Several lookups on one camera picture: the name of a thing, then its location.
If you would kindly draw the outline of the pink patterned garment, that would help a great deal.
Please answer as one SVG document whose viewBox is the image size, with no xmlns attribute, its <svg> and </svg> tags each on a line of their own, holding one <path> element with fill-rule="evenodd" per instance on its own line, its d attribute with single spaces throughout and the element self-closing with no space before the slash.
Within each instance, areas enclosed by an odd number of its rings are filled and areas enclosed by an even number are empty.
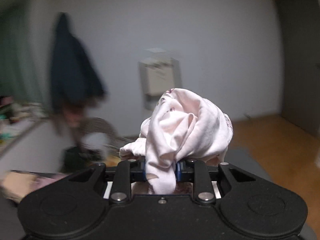
<svg viewBox="0 0 320 240">
<path fill-rule="evenodd" d="M 192 91 L 172 88 L 143 121 L 139 137 L 119 155 L 123 160 L 144 157 L 149 193 L 172 194 L 177 162 L 191 158 L 218 165 L 232 137 L 232 122 L 219 107 Z"/>
</svg>

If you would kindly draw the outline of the pink yellow striped clothes pile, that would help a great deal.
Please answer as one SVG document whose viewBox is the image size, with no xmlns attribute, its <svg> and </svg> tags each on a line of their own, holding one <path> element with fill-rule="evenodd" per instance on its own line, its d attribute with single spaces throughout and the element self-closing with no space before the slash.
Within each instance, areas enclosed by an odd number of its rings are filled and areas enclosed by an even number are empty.
<svg viewBox="0 0 320 240">
<path fill-rule="evenodd" d="M 45 176 L 30 172 L 9 171 L 1 180 L 1 190 L 5 198 L 19 203 L 29 193 L 65 177 L 65 174 L 60 173 Z"/>
</svg>

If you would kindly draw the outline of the white plastic bucket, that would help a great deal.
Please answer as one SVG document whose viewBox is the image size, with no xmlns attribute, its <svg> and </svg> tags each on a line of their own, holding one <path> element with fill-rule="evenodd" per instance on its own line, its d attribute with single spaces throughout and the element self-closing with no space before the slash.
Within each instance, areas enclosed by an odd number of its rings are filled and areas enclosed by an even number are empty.
<svg viewBox="0 0 320 240">
<path fill-rule="evenodd" d="M 107 155 L 110 140 L 105 133 L 88 133 L 82 137 L 81 142 L 85 149 L 98 152 L 103 157 Z"/>
</svg>

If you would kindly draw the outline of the grey bed sheet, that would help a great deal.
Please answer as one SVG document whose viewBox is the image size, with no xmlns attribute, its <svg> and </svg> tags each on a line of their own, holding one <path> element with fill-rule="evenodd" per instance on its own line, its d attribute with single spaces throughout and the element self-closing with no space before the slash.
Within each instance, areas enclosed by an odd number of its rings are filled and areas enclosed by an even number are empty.
<svg viewBox="0 0 320 240">
<path fill-rule="evenodd" d="M 272 181 L 268 173 L 253 159 L 248 150 L 243 148 L 236 148 L 228 150 L 224 161 L 237 166 L 251 174 L 259 176 L 260 178 Z"/>
</svg>

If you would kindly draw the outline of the pink hanging garment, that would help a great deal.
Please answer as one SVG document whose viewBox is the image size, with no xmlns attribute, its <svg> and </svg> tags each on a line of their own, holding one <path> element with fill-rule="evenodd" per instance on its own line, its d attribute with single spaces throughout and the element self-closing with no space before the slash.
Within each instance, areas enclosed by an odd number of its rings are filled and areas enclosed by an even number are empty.
<svg viewBox="0 0 320 240">
<path fill-rule="evenodd" d="M 85 107 L 84 105 L 73 105 L 68 102 L 64 102 L 61 106 L 61 113 L 63 119 L 69 128 L 71 137 L 76 144 L 80 144 L 80 126 L 85 119 Z"/>
</svg>

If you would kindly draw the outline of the beige wooden chair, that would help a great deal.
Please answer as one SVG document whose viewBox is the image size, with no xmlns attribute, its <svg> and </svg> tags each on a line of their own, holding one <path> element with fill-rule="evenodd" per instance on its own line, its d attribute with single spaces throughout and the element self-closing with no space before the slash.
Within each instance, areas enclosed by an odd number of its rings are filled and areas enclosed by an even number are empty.
<svg viewBox="0 0 320 240">
<path fill-rule="evenodd" d="M 151 111 L 162 94 L 171 88 L 181 88 L 180 62 L 169 51 L 148 48 L 148 57 L 138 62 L 143 106 Z"/>
</svg>

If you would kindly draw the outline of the dark teal hanging jacket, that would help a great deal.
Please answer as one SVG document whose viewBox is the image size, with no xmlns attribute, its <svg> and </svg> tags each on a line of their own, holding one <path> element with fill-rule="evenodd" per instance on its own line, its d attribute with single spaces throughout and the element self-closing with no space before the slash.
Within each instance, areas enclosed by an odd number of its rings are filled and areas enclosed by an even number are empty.
<svg viewBox="0 0 320 240">
<path fill-rule="evenodd" d="M 50 97 L 52 110 L 62 111 L 64 105 L 81 107 L 89 100 L 106 95 L 84 46 L 71 32 L 68 14 L 57 16 L 53 31 L 50 62 Z"/>
</svg>

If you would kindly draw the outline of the cluttered window shelf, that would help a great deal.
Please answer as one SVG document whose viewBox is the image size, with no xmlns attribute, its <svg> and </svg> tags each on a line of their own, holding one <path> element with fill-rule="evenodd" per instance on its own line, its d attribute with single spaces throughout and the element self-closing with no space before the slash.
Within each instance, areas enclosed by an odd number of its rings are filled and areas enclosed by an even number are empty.
<svg viewBox="0 0 320 240">
<path fill-rule="evenodd" d="M 1 96 L 1 155 L 4 155 L 23 136 L 48 119 L 39 102 L 14 101 L 12 96 Z"/>
</svg>

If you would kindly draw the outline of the green curtain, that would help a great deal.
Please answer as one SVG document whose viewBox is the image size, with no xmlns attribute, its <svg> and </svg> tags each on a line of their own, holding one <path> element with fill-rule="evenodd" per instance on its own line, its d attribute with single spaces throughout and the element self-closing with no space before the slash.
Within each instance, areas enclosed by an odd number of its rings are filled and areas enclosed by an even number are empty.
<svg viewBox="0 0 320 240">
<path fill-rule="evenodd" d="M 30 2 L 19 0 L 1 12 L 1 96 L 43 103 L 30 45 Z"/>
</svg>

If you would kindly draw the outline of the dark grey door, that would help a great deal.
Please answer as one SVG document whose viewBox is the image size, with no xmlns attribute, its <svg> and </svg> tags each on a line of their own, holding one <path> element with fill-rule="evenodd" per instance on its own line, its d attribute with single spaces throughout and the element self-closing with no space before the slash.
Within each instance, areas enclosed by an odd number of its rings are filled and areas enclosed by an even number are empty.
<svg viewBox="0 0 320 240">
<path fill-rule="evenodd" d="M 319 2 L 276 1 L 284 53 L 281 115 L 319 135 Z"/>
</svg>

